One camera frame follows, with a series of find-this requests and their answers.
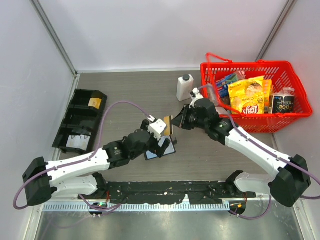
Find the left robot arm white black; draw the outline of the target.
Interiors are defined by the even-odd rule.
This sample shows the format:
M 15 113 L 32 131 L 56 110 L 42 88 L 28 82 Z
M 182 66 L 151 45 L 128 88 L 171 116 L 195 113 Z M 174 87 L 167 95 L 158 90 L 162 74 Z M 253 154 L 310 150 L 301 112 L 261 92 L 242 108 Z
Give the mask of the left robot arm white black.
M 128 165 L 146 152 L 161 158 L 171 144 L 169 139 L 159 144 L 166 128 L 161 119 L 145 119 L 133 133 L 94 152 L 60 161 L 35 158 L 22 175 L 27 206 L 43 204 L 64 193 L 102 199 L 107 193 L 104 179 L 97 175 L 83 176 Z

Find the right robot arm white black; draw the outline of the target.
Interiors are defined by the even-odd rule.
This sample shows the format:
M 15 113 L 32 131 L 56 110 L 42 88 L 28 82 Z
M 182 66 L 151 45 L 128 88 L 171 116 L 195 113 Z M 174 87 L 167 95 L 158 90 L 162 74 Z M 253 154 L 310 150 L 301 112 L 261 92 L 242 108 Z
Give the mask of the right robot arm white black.
M 240 172 L 225 186 L 230 197 L 256 192 L 272 196 L 285 207 L 292 207 L 311 185 L 308 165 L 302 156 L 291 157 L 257 140 L 231 117 L 220 117 L 207 98 L 184 105 L 171 123 L 184 130 L 204 130 L 211 140 L 238 151 L 267 172 L 267 175 Z

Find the black leather card holder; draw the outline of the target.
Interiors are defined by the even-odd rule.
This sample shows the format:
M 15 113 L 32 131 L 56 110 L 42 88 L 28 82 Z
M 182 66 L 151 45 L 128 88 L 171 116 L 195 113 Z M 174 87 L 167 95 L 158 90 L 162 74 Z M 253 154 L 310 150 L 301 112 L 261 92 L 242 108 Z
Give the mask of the black leather card holder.
M 163 152 L 163 155 L 162 155 L 163 157 L 176 153 L 176 144 L 178 143 L 178 141 L 174 135 L 162 136 L 158 143 L 159 149 L 162 150 L 164 144 L 166 143 L 169 143 L 169 144 L 167 145 L 165 151 Z M 146 161 L 157 159 L 157 158 L 159 158 L 159 156 L 156 153 L 153 153 L 151 151 L 147 151 L 144 153 L 144 159 Z

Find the gold VIP card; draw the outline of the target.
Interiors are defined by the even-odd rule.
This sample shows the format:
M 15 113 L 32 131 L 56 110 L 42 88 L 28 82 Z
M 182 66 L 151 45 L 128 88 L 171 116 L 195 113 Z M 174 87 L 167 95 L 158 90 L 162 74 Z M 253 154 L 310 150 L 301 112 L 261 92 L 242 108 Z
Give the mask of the gold VIP card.
M 166 129 L 164 130 L 163 134 L 165 136 L 171 136 L 173 133 L 174 133 L 174 130 L 173 130 L 173 125 L 172 125 L 172 119 L 173 119 L 173 116 L 172 115 L 169 115 L 169 116 L 165 116 L 163 118 L 163 121 L 164 123 L 166 124 Z

